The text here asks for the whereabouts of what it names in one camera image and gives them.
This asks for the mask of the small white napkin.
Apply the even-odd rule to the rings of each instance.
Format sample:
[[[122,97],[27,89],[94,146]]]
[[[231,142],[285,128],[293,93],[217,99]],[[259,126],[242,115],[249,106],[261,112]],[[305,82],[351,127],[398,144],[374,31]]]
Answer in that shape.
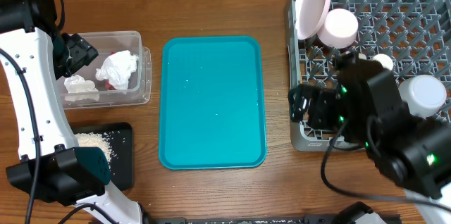
[[[69,94],[76,96],[65,96],[66,101],[80,101],[83,99],[99,100],[98,89],[91,80],[86,80],[80,75],[74,75],[64,80],[64,86]]]

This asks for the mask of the large white napkin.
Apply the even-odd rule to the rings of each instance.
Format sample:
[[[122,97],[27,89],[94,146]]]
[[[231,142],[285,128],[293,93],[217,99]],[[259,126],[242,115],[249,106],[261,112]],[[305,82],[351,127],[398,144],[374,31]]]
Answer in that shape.
[[[108,80],[114,89],[126,90],[132,73],[137,70],[137,60],[138,56],[129,50],[111,54],[101,68],[96,69],[95,78],[99,81]]]

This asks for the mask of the white cup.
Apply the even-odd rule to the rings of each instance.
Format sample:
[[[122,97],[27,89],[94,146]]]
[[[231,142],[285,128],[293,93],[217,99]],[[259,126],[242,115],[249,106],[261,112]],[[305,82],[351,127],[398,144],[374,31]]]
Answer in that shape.
[[[376,54],[369,58],[364,54],[359,54],[358,59],[357,65],[370,72],[391,71],[394,67],[393,60],[386,54]]]

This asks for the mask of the pink shallow bowl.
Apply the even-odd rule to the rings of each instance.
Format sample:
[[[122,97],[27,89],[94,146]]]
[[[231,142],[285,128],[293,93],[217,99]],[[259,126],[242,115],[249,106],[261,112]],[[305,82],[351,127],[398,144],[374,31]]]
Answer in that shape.
[[[350,11],[337,8],[330,11],[317,37],[326,46],[344,49],[352,45],[358,31],[357,17]]]

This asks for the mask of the grey bowl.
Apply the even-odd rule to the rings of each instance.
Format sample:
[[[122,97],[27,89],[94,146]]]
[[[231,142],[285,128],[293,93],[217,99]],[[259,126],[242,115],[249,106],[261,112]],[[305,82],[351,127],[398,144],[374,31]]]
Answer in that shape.
[[[430,75],[418,75],[403,81],[400,96],[413,116],[431,117],[445,103],[447,93],[443,83]]]

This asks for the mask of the white dinner plate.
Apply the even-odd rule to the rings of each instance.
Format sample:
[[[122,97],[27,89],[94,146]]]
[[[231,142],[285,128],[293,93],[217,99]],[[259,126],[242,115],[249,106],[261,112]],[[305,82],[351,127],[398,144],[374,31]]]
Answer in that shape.
[[[295,0],[298,40],[313,37],[323,25],[331,0]]]

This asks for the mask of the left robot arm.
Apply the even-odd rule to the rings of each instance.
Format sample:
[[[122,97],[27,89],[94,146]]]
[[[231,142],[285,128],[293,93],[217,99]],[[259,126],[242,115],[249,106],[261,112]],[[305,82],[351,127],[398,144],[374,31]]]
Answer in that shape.
[[[1,0],[1,64],[18,124],[19,163],[8,181],[30,201],[85,210],[103,223],[150,223],[142,205],[111,181],[104,152],[81,147],[63,110],[56,82],[90,64],[98,51],[62,28],[55,0]]]

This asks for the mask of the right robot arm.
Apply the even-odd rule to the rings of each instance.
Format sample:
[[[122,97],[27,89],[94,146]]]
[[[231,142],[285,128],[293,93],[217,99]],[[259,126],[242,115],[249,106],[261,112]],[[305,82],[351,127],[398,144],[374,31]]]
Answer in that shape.
[[[450,222],[450,124],[411,114],[395,76],[377,60],[346,51],[334,57],[334,88],[300,84],[288,92],[290,119],[333,130],[321,163],[321,179],[338,194],[414,204],[430,223]],[[326,164],[342,136],[365,149],[379,172],[407,191],[405,197],[351,192],[333,185]]]

